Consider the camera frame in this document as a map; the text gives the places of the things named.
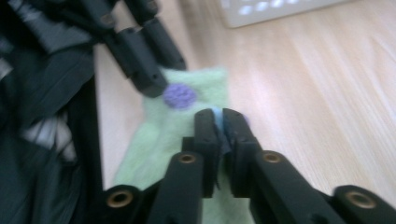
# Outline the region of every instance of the wooden floor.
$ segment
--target wooden floor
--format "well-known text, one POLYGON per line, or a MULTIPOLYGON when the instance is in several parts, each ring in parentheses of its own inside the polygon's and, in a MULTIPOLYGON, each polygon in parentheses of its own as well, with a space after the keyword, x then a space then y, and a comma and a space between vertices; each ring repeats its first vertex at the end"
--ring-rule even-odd
MULTIPOLYGON (((229 71, 231 108, 262 147, 317 189, 358 185, 396 206, 396 1, 358 0, 236 29, 214 0, 162 0, 190 70, 229 71)), ((131 23, 121 13, 120 28, 131 23)), ((98 47, 106 187, 144 119, 141 96, 98 47)))

